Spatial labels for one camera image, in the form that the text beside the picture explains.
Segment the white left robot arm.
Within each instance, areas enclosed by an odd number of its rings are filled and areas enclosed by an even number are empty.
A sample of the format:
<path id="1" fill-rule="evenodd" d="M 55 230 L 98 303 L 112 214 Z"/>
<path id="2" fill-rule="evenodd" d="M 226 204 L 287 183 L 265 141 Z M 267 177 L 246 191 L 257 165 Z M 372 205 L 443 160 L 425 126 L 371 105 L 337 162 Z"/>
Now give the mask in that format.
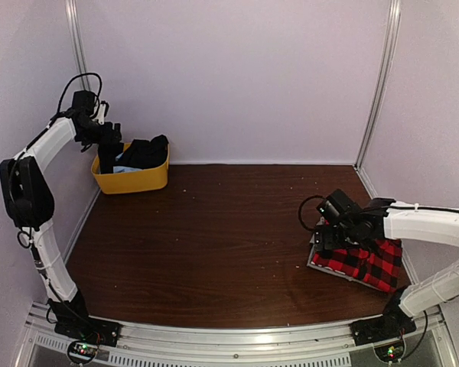
<path id="1" fill-rule="evenodd" d="M 0 184 L 5 210 L 18 229 L 19 244 L 30 251 L 34 266 L 47 290 L 50 307 L 77 339 L 95 331 L 85 300 L 71 278 L 54 234 L 54 196 L 44 172 L 71 141 L 91 145 L 121 141 L 121 125 L 106 122 L 104 112 L 95 117 L 69 109 L 58 112 L 46 127 L 13 158 L 0 163 Z"/>

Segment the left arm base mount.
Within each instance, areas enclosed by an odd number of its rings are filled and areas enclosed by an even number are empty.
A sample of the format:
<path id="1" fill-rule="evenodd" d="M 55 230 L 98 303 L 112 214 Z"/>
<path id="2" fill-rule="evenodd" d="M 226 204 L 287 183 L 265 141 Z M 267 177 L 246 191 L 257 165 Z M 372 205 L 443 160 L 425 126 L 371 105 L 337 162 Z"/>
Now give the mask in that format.
<path id="1" fill-rule="evenodd" d="M 81 294 L 72 301 L 48 300 L 54 316 L 54 332 L 94 345 L 117 346 L 121 325 L 114 321 L 91 317 Z"/>

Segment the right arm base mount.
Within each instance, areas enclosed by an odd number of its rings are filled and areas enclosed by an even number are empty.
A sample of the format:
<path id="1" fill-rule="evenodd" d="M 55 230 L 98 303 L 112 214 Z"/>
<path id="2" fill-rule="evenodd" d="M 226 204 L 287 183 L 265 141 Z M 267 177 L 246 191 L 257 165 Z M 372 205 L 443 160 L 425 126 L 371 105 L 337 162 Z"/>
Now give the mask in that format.
<path id="1" fill-rule="evenodd" d="M 350 324 L 356 346 L 398 339 L 405 333 L 416 331 L 416 325 L 398 306 L 387 307 L 374 318 L 357 320 Z"/>

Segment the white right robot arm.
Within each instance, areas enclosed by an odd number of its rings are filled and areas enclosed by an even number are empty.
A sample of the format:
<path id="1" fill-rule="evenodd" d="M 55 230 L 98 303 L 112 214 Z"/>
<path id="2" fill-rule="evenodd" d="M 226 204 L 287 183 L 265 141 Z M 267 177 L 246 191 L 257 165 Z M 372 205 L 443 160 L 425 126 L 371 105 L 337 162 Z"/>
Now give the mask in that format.
<path id="1" fill-rule="evenodd" d="M 361 207 L 336 190 L 317 211 L 321 217 L 310 240 L 314 263 L 393 293 L 377 320 L 380 335 L 393 337 L 417 314 L 459 296 L 459 259 L 418 284 L 393 287 L 403 240 L 459 248 L 459 209 L 380 197 Z"/>

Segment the black long sleeve shirt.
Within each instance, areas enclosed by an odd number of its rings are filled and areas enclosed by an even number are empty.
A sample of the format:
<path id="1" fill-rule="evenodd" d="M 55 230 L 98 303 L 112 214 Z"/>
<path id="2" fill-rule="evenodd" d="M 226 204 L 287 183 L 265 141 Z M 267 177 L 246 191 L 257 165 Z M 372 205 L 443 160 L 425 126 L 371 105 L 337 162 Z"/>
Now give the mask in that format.
<path id="1" fill-rule="evenodd" d="M 125 145 L 120 142 L 114 145 L 100 145 L 98 156 L 101 174 L 113 174 L 112 168 L 115 157 L 121 153 L 120 164 L 141 170 L 154 168 L 162 165 L 167 157 L 166 148 L 169 141 L 165 135 L 159 135 L 152 140 L 135 139 L 131 144 Z"/>

